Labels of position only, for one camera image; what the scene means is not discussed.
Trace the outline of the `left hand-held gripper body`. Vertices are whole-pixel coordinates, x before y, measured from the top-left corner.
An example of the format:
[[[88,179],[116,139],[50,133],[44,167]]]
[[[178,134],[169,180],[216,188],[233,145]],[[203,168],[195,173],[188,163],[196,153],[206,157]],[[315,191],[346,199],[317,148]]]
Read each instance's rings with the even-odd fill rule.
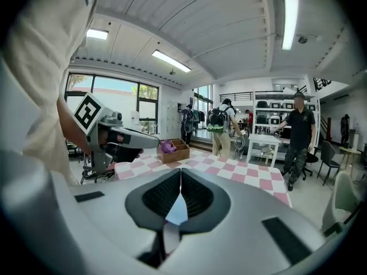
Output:
[[[122,114],[103,105],[91,92],[87,92],[73,113],[73,118],[84,132],[91,150],[91,170],[103,172],[112,162],[106,155],[106,145],[99,144],[99,132],[123,124]]]

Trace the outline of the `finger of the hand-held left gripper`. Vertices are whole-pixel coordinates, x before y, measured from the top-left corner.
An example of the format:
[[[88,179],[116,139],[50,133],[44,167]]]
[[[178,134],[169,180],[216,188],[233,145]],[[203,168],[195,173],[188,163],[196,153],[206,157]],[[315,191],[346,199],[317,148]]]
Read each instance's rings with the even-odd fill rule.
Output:
[[[159,146],[160,140],[146,133],[122,126],[111,127],[108,132],[108,144],[133,149],[148,149]]]

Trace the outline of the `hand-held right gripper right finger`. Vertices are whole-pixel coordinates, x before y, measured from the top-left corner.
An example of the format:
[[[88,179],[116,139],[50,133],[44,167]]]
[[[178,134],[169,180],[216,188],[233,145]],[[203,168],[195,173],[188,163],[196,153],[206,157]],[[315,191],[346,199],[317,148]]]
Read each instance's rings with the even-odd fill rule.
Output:
[[[210,188],[213,201],[181,225],[181,242],[160,267],[164,275],[310,275],[339,244],[257,187],[196,170],[181,176]]]

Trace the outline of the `purple cloth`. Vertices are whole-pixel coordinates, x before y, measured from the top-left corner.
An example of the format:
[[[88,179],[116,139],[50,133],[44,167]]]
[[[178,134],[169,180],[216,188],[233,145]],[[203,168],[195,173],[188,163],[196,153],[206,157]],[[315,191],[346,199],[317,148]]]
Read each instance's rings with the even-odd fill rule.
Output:
[[[160,148],[163,153],[172,154],[176,152],[177,147],[171,142],[171,140],[163,140],[160,142]]]

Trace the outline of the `pink checkered tablecloth table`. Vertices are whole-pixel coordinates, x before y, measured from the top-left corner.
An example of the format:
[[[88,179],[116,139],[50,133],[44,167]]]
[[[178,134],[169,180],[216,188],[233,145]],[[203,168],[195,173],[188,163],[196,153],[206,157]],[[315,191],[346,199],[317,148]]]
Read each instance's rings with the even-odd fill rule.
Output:
[[[162,163],[157,154],[144,153],[132,163],[116,164],[115,172],[117,178],[123,180],[169,168],[195,169],[258,187],[278,198],[287,206],[292,206],[284,179],[277,168],[224,159],[196,150],[191,150],[189,159],[167,164]]]

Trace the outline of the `person's left hand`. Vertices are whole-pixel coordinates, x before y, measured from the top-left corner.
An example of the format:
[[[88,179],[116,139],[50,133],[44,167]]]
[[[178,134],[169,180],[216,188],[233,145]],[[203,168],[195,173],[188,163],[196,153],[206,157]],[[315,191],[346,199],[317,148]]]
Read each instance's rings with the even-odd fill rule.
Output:
[[[107,143],[106,156],[111,158],[111,162],[123,163],[133,162],[143,150],[140,148],[127,148],[119,143]]]

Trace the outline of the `brown divided wooden box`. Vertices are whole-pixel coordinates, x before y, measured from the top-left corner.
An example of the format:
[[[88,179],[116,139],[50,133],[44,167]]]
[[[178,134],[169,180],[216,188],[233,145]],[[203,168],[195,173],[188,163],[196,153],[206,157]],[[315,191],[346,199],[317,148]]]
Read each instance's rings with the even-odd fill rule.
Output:
[[[167,139],[167,140],[171,140],[171,142],[177,147],[177,150],[172,154],[163,153],[159,143],[159,146],[157,147],[157,156],[163,164],[178,162],[190,158],[190,148],[186,145],[186,143],[182,139]]]

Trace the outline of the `grey lockers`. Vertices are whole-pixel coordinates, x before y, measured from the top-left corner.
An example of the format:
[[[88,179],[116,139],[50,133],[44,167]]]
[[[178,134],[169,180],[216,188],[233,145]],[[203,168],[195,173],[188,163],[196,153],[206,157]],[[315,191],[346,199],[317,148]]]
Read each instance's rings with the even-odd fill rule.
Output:
[[[166,105],[166,138],[177,139],[181,136],[181,121],[179,119],[178,103],[174,100],[168,101]]]

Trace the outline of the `black framed window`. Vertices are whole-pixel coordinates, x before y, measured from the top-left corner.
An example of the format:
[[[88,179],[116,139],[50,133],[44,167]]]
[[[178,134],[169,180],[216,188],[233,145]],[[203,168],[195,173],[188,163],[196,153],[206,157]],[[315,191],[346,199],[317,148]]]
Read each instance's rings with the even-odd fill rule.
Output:
[[[72,112],[88,92],[107,108],[120,112],[125,127],[151,135],[158,132],[158,87],[92,74],[68,75],[64,98]]]

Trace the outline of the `white square table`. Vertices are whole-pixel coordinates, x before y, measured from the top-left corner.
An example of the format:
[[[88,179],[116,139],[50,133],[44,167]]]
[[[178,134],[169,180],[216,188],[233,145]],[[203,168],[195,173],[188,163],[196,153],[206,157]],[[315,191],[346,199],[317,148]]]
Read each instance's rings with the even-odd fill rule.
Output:
[[[246,162],[249,163],[252,155],[252,148],[254,143],[264,143],[270,146],[274,146],[274,153],[271,161],[270,167],[274,167],[276,157],[278,154],[278,148],[280,144],[280,140],[272,135],[263,135],[263,134],[250,134],[249,135],[249,146],[247,152]]]

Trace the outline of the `long ceiling light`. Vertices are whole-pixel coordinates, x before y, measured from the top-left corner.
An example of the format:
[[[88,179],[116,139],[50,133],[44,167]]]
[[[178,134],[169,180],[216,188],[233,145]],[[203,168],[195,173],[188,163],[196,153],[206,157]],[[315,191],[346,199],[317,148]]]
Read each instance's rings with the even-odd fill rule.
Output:
[[[298,20],[298,6],[299,0],[284,0],[283,50],[290,50],[292,47]]]
[[[155,58],[158,58],[158,59],[160,59],[160,60],[176,67],[176,68],[178,68],[179,70],[181,70],[185,73],[188,73],[188,72],[191,71],[191,69],[188,66],[186,66],[186,65],[182,64],[181,62],[177,61],[176,59],[162,53],[160,50],[156,49],[155,51],[153,51],[152,56],[155,57]]]

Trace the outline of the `dark grey chair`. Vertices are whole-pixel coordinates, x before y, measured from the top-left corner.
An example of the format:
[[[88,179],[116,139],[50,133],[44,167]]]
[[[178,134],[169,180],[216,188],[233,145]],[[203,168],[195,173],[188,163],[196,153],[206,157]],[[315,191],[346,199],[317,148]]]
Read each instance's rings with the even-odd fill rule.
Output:
[[[339,170],[341,168],[341,165],[333,160],[334,156],[335,156],[334,147],[331,145],[330,142],[328,142],[326,140],[323,140],[322,145],[321,145],[321,165],[320,165],[318,175],[317,175],[317,178],[319,178],[323,165],[328,166],[329,169],[328,169],[328,172],[326,174],[326,177],[323,180],[323,184],[322,184],[323,186],[326,184],[326,182],[328,181],[328,179],[330,177],[331,169],[336,169],[336,172],[335,172],[335,175],[334,175],[334,178],[336,178],[336,176],[339,173]]]

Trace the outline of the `green chair with black legs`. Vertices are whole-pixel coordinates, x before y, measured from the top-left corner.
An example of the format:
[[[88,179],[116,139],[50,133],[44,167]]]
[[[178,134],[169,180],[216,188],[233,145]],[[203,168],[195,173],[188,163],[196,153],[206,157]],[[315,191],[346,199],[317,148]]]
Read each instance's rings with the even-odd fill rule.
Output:
[[[361,206],[362,201],[356,196],[350,175],[339,172],[322,218],[324,236],[339,234],[350,227]]]

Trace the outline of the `person's beige shirt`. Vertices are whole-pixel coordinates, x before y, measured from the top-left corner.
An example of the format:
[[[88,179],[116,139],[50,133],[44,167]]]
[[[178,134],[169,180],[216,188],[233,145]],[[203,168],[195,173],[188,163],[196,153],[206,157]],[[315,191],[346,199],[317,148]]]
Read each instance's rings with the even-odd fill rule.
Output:
[[[57,111],[60,85],[71,59],[86,41],[97,0],[28,0],[7,35],[2,56],[41,113],[22,153],[76,185]]]

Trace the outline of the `white storage shelf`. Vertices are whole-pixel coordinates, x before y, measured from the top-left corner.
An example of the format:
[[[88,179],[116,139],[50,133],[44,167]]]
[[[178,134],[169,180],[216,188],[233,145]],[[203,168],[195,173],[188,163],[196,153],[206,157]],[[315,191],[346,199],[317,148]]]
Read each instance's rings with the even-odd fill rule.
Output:
[[[282,91],[257,91],[253,93],[253,133],[268,133],[269,127],[280,124],[295,109],[294,94],[288,88]],[[303,92],[305,107],[311,110],[315,119],[314,144],[318,144],[321,109],[319,98],[315,93]]]

